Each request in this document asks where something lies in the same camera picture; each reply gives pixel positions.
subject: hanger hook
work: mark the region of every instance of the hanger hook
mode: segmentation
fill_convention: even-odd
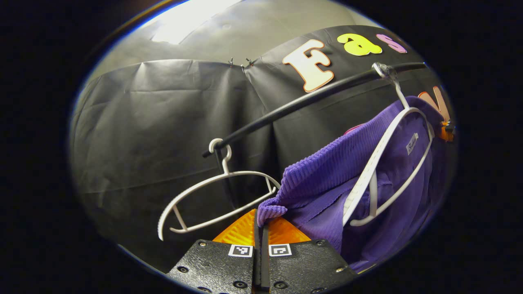
[[[397,79],[397,72],[396,70],[383,63],[374,62],[372,64],[372,68],[380,75],[380,77],[386,79],[396,88],[396,93],[398,98],[401,101],[401,104],[403,104],[403,107],[405,109],[410,108],[410,106],[407,103],[407,99],[405,99],[405,95],[401,92],[400,83]]]
[[[221,138],[216,138],[216,139],[213,139],[211,141],[211,143],[209,143],[209,152],[212,154],[214,153],[214,146],[216,146],[216,144],[222,142],[223,139]],[[232,157],[232,149],[231,149],[231,146],[229,144],[227,144],[225,146],[227,148],[227,155],[225,156],[225,158],[223,160],[225,160],[225,162],[231,160],[231,157]]]

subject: black backdrop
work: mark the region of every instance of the black backdrop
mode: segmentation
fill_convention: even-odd
[[[3,9],[5,32],[12,37],[2,70],[9,101],[2,115],[4,140],[11,150],[5,154],[9,177],[4,226],[5,242],[12,245],[4,278],[8,287],[18,289],[14,292],[24,287],[82,293],[179,291],[96,234],[72,196],[66,161],[65,122],[71,97],[87,70],[82,58],[93,44],[153,3],[56,1],[8,3]],[[521,174],[513,169],[509,158],[514,153],[502,132],[517,126],[517,117],[508,113],[520,102],[508,95],[510,78],[501,70],[512,58],[487,45],[516,36],[510,30],[516,27],[518,10],[510,4],[476,2],[351,5],[423,51],[453,98],[462,122],[462,145],[451,200],[426,232],[344,291],[472,293],[513,286],[521,269],[516,267],[518,214],[511,202],[517,182],[510,178]],[[501,20],[503,27],[497,26]]]
[[[354,56],[333,39],[344,33],[357,33],[374,43],[380,42],[376,34],[386,34],[408,53],[384,46],[381,54]],[[172,215],[166,219],[163,242],[156,227],[163,209],[178,193],[220,173],[213,157],[201,156],[213,138],[224,138],[305,94],[300,75],[281,60],[311,38],[325,43],[322,50],[331,65],[324,70],[335,73],[333,82],[367,71],[373,62],[423,62],[390,31],[337,26],[279,44],[256,58],[245,74],[240,66],[226,63],[158,60],[126,66],[92,80],[75,103],[69,151],[79,199],[99,232],[167,273],[194,240],[211,240],[223,231],[234,219],[176,234],[166,229],[180,227]],[[400,73],[399,81],[405,95],[441,88],[441,81],[430,69]],[[459,125],[443,93],[452,120]],[[231,171],[259,171],[281,180],[287,166],[367,122],[397,99],[387,81],[341,91],[231,144],[233,157],[228,166]],[[458,140],[445,144],[448,158],[440,164],[446,167],[447,178],[454,172],[458,145]],[[231,188],[238,207],[267,192],[263,178],[254,176],[232,178]],[[198,189],[177,207],[184,222],[192,226],[231,211],[229,203],[217,183]]]

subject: orange letter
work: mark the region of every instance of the orange letter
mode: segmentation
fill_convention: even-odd
[[[449,110],[447,109],[447,105],[445,104],[445,100],[443,100],[443,95],[441,94],[441,91],[438,87],[433,87],[434,95],[436,95],[436,101],[438,102],[438,105],[436,106],[436,103],[434,103],[434,100],[432,100],[432,97],[427,92],[421,92],[418,95],[418,98],[423,99],[425,102],[429,103],[432,107],[434,107],[445,119],[445,122],[450,120]]]
[[[311,50],[311,57],[305,55],[305,51],[309,49],[323,48],[324,46],[325,44],[318,40],[309,40],[283,59],[283,63],[292,65],[305,81],[303,89],[307,93],[318,89],[334,78],[333,72],[324,72],[317,66],[318,63],[324,66],[331,64],[330,59],[323,52],[314,49]]]

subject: clothing label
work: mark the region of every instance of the clothing label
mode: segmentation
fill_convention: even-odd
[[[416,141],[418,140],[418,133],[414,133],[414,135],[412,135],[412,138],[410,140],[410,142],[408,143],[408,145],[406,146],[407,147],[407,154],[410,155],[411,152],[412,152],[412,149],[414,149],[414,146],[416,145]]]

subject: purple sweater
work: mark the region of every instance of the purple sweater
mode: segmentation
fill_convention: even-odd
[[[415,97],[406,97],[411,107],[420,109],[440,131],[443,117],[432,106]],[[390,257],[420,228],[430,207],[441,198],[442,140],[433,138],[429,153],[407,189],[381,215],[361,227],[351,227],[352,219],[369,215],[368,188],[349,222],[343,227],[343,204],[385,130],[404,108],[398,100],[360,127],[339,137],[313,155],[287,167],[281,189],[275,198],[258,207],[258,224],[284,216],[311,239],[327,239],[360,271]],[[409,114],[396,128],[377,167],[378,207],[387,201],[410,176],[428,145],[425,120]],[[414,149],[406,146],[418,133]]]

